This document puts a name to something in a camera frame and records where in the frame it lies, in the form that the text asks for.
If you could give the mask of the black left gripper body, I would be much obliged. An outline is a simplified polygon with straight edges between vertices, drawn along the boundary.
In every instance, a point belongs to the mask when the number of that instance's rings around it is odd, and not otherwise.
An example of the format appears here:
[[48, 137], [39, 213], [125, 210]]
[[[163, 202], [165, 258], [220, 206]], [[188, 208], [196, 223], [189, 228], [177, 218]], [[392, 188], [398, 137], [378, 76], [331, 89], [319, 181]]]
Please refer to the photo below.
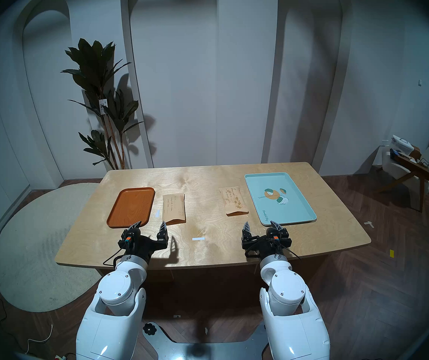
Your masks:
[[125, 255], [135, 255], [149, 263], [155, 251], [168, 247], [168, 233], [167, 236], [160, 236], [158, 232], [156, 237], [157, 239], [153, 240], [141, 233], [128, 233], [128, 229], [126, 229], [118, 241], [118, 247], [125, 250]]

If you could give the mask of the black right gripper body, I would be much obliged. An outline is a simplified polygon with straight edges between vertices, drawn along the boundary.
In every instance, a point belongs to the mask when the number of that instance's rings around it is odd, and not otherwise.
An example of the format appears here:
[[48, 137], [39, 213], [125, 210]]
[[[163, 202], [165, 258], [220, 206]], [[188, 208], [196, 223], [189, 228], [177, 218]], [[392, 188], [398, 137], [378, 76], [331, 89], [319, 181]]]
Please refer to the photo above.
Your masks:
[[271, 255], [283, 255], [283, 250], [288, 249], [291, 243], [286, 228], [268, 228], [264, 236], [252, 235], [247, 228], [242, 230], [241, 244], [246, 258], [263, 260]]

